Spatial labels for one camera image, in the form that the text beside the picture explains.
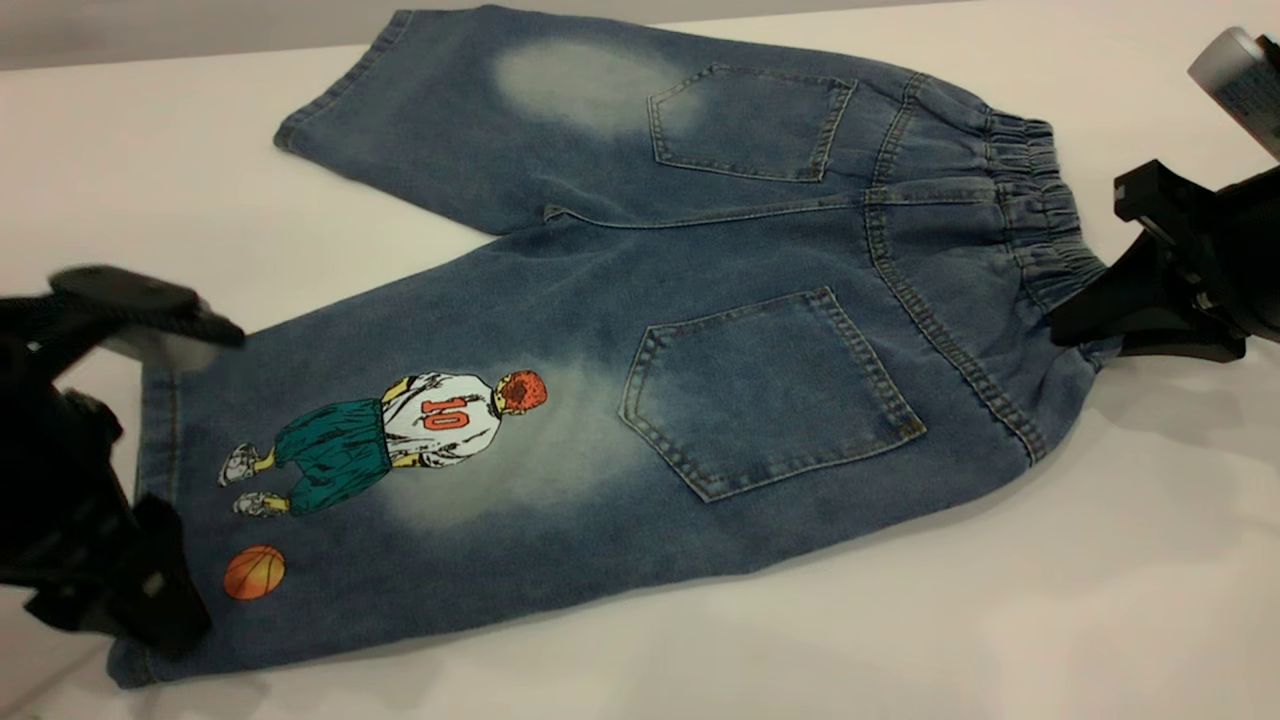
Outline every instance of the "red hair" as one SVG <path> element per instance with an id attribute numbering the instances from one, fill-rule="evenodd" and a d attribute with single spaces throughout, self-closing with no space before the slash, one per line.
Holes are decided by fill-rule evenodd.
<path id="1" fill-rule="evenodd" d="M 547 402 L 547 384 L 532 370 L 518 370 L 507 375 L 507 382 L 498 391 L 508 410 L 527 413 Z"/>

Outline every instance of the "basketball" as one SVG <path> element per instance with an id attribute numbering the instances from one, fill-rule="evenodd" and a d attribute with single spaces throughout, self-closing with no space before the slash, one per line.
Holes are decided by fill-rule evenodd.
<path id="1" fill-rule="evenodd" d="M 236 600 L 257 600 L 284 578 L 284 556 L 269 544 L 255 544 L 232 559 L 223 589 Z"/>

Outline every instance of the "white table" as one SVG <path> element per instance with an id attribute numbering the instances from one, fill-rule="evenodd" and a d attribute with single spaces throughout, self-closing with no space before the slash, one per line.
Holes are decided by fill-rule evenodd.
<path id="1" fill-rule="evenodd" d="M 1085 237 L 1114 260 L 1137 232 L 1111 214 L 1116 174 L 1158 156 L 1217 187 L 1271 165 L 1184 72 L 1231 24 L 1280 32 L 1280 4 L 989 0 L 678 28 L 896 61 L 1050 119 Z M 189 284 L 253 331 L 483 243 L 271 146 L 360 53 L 0 73 L 0 295 L 109 261 Z M 99 354 L 68 382 L 136 438 L 134 364 Z M 123 478 L 134 454 L 116 450 Z M 1253 343 L 1229 366 L 1123 360 L 1070 439 L 1012 487 L 749 579 L 136 693 L 104 675 L 101 641 L 46 632 L 6 592 L 0 707 L 45 720 L 1270 719 L 1277 466 L 1280 347 Z"/>

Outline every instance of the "black clamp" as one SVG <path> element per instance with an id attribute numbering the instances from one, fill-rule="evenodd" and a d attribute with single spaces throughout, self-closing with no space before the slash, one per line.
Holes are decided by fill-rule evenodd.
<path id="1" fill-rule="evenodd" d="M 35 588 L 26 607 L 54 628 L 180 655 L 210 626 L 182 521 L 154 496 L 129 507 L 110 465 L 115 415 L 52 383 L 111 338 L 156 357 L 191 341 L 241 346 L 244 333 L 193 291 L 118 268 L 67 270 L 50 286 L 46 296 L 0 299 L 0 583 Z"/>

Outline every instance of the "blue denim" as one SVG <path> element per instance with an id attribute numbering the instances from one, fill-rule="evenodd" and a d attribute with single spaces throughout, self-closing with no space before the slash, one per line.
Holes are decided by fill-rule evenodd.
<path id="1" fill-rule="evenodd" d="M 182 514 L 214 629 L 180 661 L 118 643 L 123 687 L 751 573 L 970 501 L 1048 455 L 1116 351 L 1050 342 L 1103 270 L 1050 126 L 872 60 L 399 12 L 275 142 L 502 237 L 147 368 L 140 486 Z M 261 544 L 283 566 L 233 560 Z"/>

